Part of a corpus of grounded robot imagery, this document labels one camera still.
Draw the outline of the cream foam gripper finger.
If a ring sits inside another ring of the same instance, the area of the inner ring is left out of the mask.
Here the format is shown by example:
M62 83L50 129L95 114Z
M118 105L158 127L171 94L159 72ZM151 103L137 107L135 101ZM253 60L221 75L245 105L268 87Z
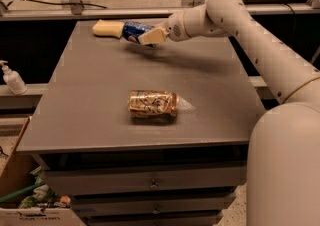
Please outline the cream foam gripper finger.
M166 41L169 32L163 26L146 26L141 28L138 42L141 45L160 44Z

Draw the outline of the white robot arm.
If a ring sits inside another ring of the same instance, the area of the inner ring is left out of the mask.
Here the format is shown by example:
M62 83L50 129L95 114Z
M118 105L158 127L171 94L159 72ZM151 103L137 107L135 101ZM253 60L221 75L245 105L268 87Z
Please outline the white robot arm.
M320 71L255 21L242 0L207 0L142 34L143 45L233 36L279 105L255 124L247 226L320 226Z

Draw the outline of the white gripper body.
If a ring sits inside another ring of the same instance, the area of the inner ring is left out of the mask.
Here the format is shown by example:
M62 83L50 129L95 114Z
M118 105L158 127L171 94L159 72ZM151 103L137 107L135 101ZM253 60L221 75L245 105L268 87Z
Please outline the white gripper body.
M191 38L185 27L184 14L184 11L176 12L169 16L165 23L168 37L175 42L185 41Z

